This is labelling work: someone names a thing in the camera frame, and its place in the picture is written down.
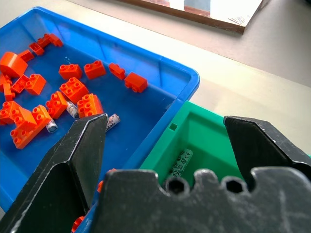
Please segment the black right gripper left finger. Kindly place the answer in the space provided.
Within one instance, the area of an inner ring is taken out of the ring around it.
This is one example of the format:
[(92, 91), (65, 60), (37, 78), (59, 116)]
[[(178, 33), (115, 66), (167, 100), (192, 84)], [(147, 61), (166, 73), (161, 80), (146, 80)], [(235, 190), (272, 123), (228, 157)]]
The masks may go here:
[(92, 206), (107, 114), (73, 123), (46, 153), (0, 222), (3, 233), (69, 233)]

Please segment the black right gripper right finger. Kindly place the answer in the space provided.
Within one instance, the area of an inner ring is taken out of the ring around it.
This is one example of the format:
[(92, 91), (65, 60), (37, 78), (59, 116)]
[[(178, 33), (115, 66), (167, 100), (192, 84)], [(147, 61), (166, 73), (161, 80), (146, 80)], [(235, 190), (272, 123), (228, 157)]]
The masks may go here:
[(270, 122), (225, 116), (224, 125), (243, 179), (253, 179), (255, 167), (291, 167), (311, 178), (311, 158)]

